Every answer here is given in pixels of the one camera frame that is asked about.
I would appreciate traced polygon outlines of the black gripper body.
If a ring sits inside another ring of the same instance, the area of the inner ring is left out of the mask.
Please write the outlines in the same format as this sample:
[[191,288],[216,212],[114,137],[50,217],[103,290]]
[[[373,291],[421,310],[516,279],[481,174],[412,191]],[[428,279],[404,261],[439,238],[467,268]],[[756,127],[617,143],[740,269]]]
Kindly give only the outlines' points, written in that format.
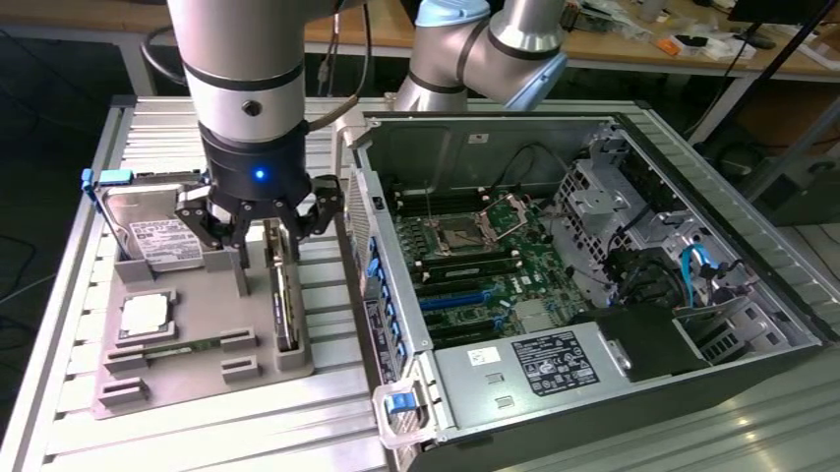
[[212,200],[301,203],[312,192],[306,172],[309,131],[309,122],[302,120],[280,138],[245,143],[221,137],[201,124]]

